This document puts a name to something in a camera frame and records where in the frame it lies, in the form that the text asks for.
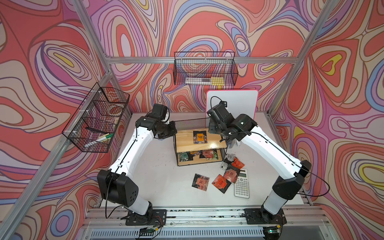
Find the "white patterned tea bag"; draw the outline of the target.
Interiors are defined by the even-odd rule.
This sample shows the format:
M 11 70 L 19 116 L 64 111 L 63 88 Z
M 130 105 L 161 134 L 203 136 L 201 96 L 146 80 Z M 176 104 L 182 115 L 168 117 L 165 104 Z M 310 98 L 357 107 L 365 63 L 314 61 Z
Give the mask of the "white patterned tea bag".
M 232 165 L 232 163 L 235 161 L 235 157 L 236 156 L 234 154 L 226 154 L 221 163 L 221 169 L 226 170 L 228 165 Z

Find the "red tea bag shelf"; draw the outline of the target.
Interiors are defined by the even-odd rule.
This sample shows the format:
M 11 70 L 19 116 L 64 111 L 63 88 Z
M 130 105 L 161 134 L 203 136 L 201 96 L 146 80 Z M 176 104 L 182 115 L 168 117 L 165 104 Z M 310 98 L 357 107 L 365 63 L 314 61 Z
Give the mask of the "red tea bag shelf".
M 238 180 L 239 174 L 240 174 L 240 170 L 238 168 L 233 167 L 233 166 L 227 166 L 227 169 L 224 173 L 224 178 L 227 181 L 235 184 Z
M 206 159 L 213 159 L 214 158 L 214 151 L 213 150 L 205 150 L 205 151 L 202 151 L 202 155 Z

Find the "red tea bag black edge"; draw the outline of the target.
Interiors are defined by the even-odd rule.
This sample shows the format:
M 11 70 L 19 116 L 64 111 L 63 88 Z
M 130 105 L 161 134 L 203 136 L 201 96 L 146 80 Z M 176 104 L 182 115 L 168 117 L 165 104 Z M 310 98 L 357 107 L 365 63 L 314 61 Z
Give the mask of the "red tea bag black edge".
M 208 177 L 195 174 L 192 187 L 206 192 L 208 188 L 209 180 L 210 178 Z

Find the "dark orange label tea bag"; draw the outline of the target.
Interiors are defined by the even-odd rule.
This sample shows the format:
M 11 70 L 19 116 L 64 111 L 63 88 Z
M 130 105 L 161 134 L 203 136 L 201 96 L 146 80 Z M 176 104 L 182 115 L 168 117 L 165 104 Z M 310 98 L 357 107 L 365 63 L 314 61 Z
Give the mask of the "dark orange label tea bag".
M 193 131 L 194 144 L 206 144 L 208 142 L 207 131 Z

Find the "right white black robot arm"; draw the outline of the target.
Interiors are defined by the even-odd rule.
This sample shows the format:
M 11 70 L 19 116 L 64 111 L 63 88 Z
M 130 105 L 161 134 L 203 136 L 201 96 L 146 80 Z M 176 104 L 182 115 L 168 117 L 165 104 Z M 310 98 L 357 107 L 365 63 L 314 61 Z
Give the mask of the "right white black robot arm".
M 272 190 L 261 207 L 261 216 L 272 217 L 279 213 L 285 203 L 292 200 L 302 188 L 307 175 L 321 179 L 311 172 L 312 164 L 293 157 L 275 143 L 259 126 L 246 114 L 234 118 L 227 110 L 227 103 L 219 104 L 207 111 L 210 118 L 209 132 L 221 135 L 226 142 L 238 141 L 256 151 L 279 174 Z

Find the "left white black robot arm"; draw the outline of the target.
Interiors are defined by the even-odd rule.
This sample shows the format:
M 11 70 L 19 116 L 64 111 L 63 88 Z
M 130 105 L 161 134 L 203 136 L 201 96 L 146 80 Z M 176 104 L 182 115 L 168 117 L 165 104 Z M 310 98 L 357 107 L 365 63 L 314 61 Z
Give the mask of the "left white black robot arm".
M 138 215 L 149 215 L 152 204 L 140 196 L 133 175 L 152 140 L 167 139 L 176 133 L 174 121 L 162 122 L 150 117 L 139 118 L 130 141 L 117 160 L 108 170 L 101 170 L 97 175 L 102 199 L 122 205 Z

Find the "green tea bag lower shelf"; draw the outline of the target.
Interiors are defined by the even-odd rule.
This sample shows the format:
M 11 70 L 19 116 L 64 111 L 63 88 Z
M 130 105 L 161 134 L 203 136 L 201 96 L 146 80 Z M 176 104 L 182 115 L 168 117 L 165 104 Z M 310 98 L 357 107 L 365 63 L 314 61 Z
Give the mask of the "green tea bag lower shelf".
M 179 153 L 178 158 L 179 158 L 179 162 L 187 162 L 187 161 L 193 160 L 190 153 Z

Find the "yellow sticky notes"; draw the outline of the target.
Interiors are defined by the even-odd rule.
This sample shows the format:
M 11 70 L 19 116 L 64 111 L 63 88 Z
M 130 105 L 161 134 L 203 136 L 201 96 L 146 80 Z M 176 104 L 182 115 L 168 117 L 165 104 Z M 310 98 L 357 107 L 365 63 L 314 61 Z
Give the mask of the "yellow sticky notes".
M 211 77 L 211 85 L 212 86 L 224 86 L 225 85 L 224 77 Z

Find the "green marker in basket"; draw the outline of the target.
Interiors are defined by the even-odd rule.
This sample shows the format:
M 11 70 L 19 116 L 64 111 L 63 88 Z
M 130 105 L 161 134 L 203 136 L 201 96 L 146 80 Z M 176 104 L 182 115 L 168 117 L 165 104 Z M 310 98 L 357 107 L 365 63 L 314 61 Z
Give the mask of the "green marker in basket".
M 108 141 L 109 139 L 111 139 L 113 136 L 114 136 L 114 134 L 103 135 L 100 138 L 96 139 L 96 141 L 97 142 L 105 142 L 105 141 Z

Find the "white calculator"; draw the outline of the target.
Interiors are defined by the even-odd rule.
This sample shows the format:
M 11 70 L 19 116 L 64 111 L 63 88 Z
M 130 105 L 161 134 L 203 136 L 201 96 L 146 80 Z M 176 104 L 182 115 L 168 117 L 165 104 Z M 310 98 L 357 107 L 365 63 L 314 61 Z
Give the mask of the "white calculator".
M 244 198 L 244 199 L 250 198 L 247 169 L 240 169 L 237 182 L 235 183 L 234 194 L 235 194 L 235 197 L 238 197 L 238 198 Z

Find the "white board pink frame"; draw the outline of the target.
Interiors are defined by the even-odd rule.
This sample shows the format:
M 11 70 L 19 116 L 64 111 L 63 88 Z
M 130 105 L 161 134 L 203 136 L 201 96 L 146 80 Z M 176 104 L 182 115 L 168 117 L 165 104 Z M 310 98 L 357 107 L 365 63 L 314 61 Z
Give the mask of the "white board pink frame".
M 227 102 L 227 110 L 234 118 L 240 114 L 253 118 L 258 95 L 257 90 L 210 90 L 207 92 L 206 112 L 222 100 Z

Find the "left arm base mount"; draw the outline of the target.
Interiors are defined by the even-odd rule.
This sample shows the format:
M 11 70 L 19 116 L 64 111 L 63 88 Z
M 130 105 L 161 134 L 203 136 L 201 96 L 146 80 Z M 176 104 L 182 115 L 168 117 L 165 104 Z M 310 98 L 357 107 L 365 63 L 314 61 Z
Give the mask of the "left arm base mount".
M 155 209 L 145 215 L 129 211 L 129 214 L 123 220 L 126 221 L 126 226 L 164 226 L 167 221 L 167 210 Z

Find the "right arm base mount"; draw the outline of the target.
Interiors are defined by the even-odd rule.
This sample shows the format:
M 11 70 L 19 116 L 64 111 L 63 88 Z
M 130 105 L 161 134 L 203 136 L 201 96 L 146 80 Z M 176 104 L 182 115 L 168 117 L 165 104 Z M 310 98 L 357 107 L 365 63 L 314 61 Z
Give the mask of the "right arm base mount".
M 248 225 L 285 225 L 287 219 L 283 209 L 280 209 L 277 214 L 269 213 L 264 207 L 244 209 L 242 214 L 246 218 Z

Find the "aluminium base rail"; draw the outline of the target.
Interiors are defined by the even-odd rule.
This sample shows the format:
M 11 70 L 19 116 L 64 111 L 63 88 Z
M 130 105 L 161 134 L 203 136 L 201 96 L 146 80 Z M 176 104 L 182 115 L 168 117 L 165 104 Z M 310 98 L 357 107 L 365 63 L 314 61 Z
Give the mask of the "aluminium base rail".
M 320 207 L 287 206 L 272 224 L 251 224 L 255 207 L 160 207 L 166 212 L 148 225 L 128 226 L 122 209 L 103 218 L 90 210 L 77 240 L 336 240 L 330 220 Z

